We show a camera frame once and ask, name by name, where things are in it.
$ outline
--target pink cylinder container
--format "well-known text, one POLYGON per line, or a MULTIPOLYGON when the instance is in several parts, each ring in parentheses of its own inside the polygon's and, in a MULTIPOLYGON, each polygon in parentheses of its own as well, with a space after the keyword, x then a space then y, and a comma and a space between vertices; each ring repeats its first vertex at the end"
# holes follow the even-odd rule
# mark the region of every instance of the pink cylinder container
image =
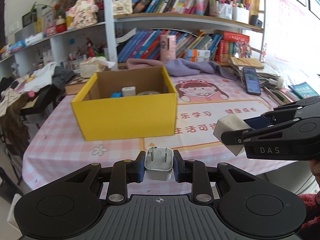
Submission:
POLYGON ((169 61, 176 58, 176 35, 161 35, 160 60, 169 61))

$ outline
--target yellow box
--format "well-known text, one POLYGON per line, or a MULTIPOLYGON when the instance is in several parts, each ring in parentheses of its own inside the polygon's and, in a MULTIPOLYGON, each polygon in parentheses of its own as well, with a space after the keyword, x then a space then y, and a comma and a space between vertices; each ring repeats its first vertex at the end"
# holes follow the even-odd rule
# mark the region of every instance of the yellow box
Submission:
POLYGON ((95 73, 71 106, 86 141, 173 135, 177 91, 163 66, 95 73), (158 95, 110 98, 123 87, 158 95))

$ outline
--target crosshair symbol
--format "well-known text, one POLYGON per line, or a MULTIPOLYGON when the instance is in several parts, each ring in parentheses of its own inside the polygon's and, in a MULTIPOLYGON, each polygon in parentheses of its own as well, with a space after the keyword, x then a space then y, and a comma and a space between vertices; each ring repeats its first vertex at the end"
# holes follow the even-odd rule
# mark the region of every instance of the crosshair symbol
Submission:
POLYGON ((157 198, 155 201, 157 201, 158 203, 162 203, 165 200, 163 198, 157 198))

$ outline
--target white handbag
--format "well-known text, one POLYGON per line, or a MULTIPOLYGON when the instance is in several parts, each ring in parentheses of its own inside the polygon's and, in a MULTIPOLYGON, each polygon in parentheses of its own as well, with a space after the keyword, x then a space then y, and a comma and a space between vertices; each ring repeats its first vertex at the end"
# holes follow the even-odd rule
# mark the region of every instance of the white handbag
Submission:
POLYGON ((113 0, 113 15, 131 14, 132 12, 131 0, 113 0))

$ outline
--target purple cloth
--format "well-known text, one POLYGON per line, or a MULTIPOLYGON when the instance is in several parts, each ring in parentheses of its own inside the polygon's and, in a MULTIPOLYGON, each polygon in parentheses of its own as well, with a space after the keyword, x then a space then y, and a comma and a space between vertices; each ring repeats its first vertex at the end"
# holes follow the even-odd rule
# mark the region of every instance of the purple cloth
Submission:
POLYGON ((219 72, 222 77, 237 80, 237 76, 224 71, 221 66, 213 61, 191 62, 183 58, 177 58, 165 63, 168 73, 172 76, 199 75, 200 72, 215 74, 219 72))

